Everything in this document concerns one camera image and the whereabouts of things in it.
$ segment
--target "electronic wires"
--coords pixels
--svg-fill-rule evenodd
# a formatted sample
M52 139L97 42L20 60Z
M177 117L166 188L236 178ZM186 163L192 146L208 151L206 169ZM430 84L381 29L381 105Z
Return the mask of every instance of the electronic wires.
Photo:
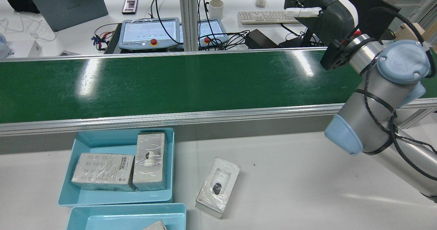
M105 26L108 26L108 25L118 25L118 23L113 23L113 24L107 24L107 25L100 26L99 28L97 28L94 31L94 36L91 38L91 40L94 40L93 45L96 46L96 49L98 51L104 51L106 49L106 47L105 48L102 47L102 43L105 43L105 44L108 45L108 43L110 41L108 39L111 39L112 34L114 33L114 31L105 31L105 32L102 32L100 34L97 34L97 30L99 30L100 28L103 28Z

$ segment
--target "plastic-wrapped box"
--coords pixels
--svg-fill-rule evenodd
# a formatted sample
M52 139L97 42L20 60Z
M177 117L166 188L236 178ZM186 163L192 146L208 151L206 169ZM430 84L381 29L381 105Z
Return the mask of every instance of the plastic-wrapped box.
M138 134L133 184L140 191L166 188L165 132Z
M165 226L162 220L159 220L143 230L167 230L167 227Z
M134 191L133 155L82 153L71 182L86 190Z
M240 166L216 157L196 198L196 208L222 218Z

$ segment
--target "smartphone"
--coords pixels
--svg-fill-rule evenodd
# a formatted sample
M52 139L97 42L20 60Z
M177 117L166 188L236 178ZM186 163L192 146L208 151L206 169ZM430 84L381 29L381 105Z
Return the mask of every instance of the smartphone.
M136 14L137 7L138 7L138 0L125 0L125 5L123 6L122 14Z

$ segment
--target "white desk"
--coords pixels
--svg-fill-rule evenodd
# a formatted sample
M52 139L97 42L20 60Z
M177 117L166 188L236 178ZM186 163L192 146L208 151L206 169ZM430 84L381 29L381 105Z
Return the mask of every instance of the white desk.
M419 123L406 132L437 144L437 114ZM70 209L56 202L70 153L0 156L1 229L65 228ZM216 156L241 166L222 220L195 208ZM348 155L322 132L176 141L173 194L174 202L187 206L187 230L432 230L437 226L437 204L370 156Z
M125 0L105 0L109 14L105 17L100 17L89 22L64 29L59 32L56 39L52 42L36 39L38 44L42 47L41 56L56 56L61 51L67 50L81 55L98 55L103 52L97 51L93 45L91 38L94 36L94 30L98 27L110 23L120 23L123 20L149 18L150 3L152 0L139 0L139 6L135 15L123 15L121 13L122 6ZM267 0L265 8L257 8L255 6L256 0L223 0L224 2L224 17L222 19L223 25L227 32L239 32L243 30L253 30L258 28L267 37L277 44L283 42L285 36L289 33L280 25L241 25L237 20L237 13L239 11L278 11L283 9L284 0ZM179 0L158 0L159 15L161 17L179 17L181 18ZM0 27L0 32L3 33L8 41L22 41L35 40L30 33L35 31L38 24L33 20L43 20L41 26L37 30L39 37L44 39L53 39L55 34L48 27L41 14L21 13L23 15L24 31L16 32L12 30L21 31L23 29L20 16L14 12L7 0L0 0L0 20L7 18L8 23L3 22L2 26L8 26L8 30ZM201 19L205 19L205 12L203 5L201 5ZM303 25L287 25L296 33L304 31ZM111 31L115 25L104 27L98 30L97 34L104 31ZM237 47L236 49L247 49L245 46Z

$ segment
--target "white product box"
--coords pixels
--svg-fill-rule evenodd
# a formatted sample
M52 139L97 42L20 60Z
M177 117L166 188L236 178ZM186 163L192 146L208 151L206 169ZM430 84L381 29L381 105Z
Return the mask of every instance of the white product box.
M240 166L216 157L196 198L196 208L222 218Z
M135 191L133 155L82 153L71 182L86 190Z
M7 41L6 45L11 50L7 59L9 58L33 58L39 57L41 54L41 47L36 41Z
M166 188L165 132L138 134L133 184L140 191Z
M159 220L143 230L167 230L167 227L165 226L162 220Z

